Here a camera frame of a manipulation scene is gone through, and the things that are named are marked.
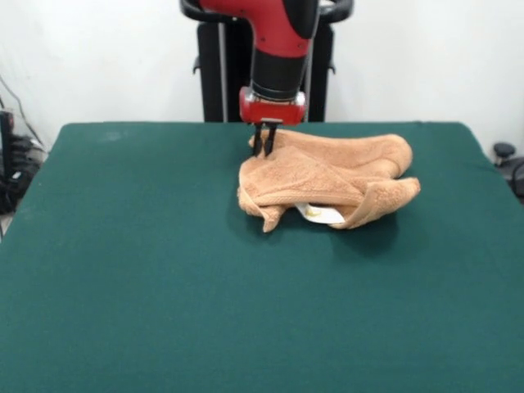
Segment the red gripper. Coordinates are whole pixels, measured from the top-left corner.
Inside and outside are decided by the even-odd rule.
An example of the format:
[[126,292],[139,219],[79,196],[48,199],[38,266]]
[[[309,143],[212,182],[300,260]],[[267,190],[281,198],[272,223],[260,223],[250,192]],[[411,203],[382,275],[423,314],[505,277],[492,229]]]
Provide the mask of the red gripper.
[[277,126],[275,124],[299,124],[305,115],[306,95],[298,92],[291,101],[273,102],[257,95],[250,87],[239,92],[239,111],[244,123],[255,124],[253,156],[258,156],[263,147],[262,124],[270,124],[264,143],[264,155],[273,151]]

